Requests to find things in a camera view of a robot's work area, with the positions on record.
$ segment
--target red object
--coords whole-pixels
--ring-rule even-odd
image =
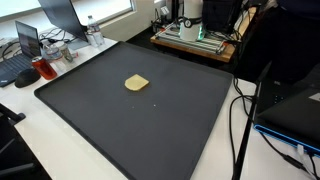
[[[41,56],[32,58],[32,66],[43,76],[46,80],[51,80],[57,76],[56,71],[51,65]]]

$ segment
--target monitor stand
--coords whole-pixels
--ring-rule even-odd
[[[80,49],[80,48],[83,48],[83,47],[86,47],[89,45],[90,45],[90,43],[88,43],[82,39],[79,39],[79,38],[68,43],[68,47],[72,50],[77,50],[77,49]]]

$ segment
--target electronic device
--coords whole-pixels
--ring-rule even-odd
[[[307,88],[258,114],[254,128],[320,156],[320,89]]]
[[[68,44],[69,48],[76,50],[89,45],[85,34],[87,27],[80,24],[71,0],[38,1],[51,24],[78,38]]]
[[[14,85],[17,88],[23,88],[23,87],[26,87],[26,86],[29,86],[29,85],[35,83],[40,78],[41,78],[41,76],[36,69],[34,69],[34,68],[26,69],[26,70],[21,71],[18,74],[18,77],[16,78]]]
[[[203,0],[202,22],[204,29],[232,34],[239,18],[243,0]]]
[[[32,67],[31,59],[41,56],[37,29],[16,21],[21,54],[0,62],[0,87],[14,82],[18,74]]]
[[[182,40],[197,41],[203,38],[201,12],[202,0],[184,1],[184,14],[179,18],[179,35]]]

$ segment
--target keyboard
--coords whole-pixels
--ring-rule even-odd
[[[18,54],[0,62],[0,87],[14,82],[21,71],[31,67],[31,58],[24,54]]]

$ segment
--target water bottle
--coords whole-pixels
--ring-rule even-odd
[[[92,34],[93,39],[95,40],[98,46],[104,44],[104,39],[100,32],[99,24],[95,19],[93,19],[91,15],[88,16],[88,31],[90,34]]]

